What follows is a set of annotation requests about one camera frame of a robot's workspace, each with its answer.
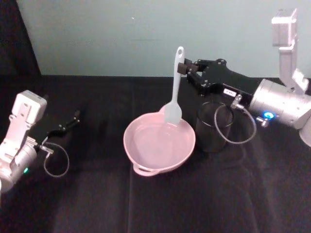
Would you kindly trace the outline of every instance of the black table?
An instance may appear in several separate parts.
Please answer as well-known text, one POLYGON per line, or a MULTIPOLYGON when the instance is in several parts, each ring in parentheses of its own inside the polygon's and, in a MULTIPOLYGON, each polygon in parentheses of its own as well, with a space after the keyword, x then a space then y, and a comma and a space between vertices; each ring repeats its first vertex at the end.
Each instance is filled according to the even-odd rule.
MULTIPOLYGON (((198 149, 175 171, 137 175, 123 148, 123 132, 138 116, 170 101, 172 78, 1 77, 0 138, 17 93, 48 94, 46 114, 81 124, 55 139, 69 153, 61 179, 48 177, 38 155, 20 182, 2 195, 0 232, 311 232, 311 150, 296 130, 259 128, 249 143, 215 154, 198 149)), ((182 79, 183 118, 195 123, 206 101, 182 79)), ((251 133, 242 115, 234 140, 251 133)))

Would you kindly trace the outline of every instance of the label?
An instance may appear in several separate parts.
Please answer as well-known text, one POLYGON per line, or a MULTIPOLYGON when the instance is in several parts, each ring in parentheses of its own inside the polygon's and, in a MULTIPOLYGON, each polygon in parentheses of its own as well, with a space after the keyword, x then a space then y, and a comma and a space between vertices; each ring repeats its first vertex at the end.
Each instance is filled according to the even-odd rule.
POLYGON ((229 89, 227 89, 227 88, 224 89, 224 93, 225 93, 226 95, 229 95, 229 96, 232 96, 232 97, 235 97, 235 96, 237 95, 236 92, 231 91, 231 90, 229 90, 229 89))

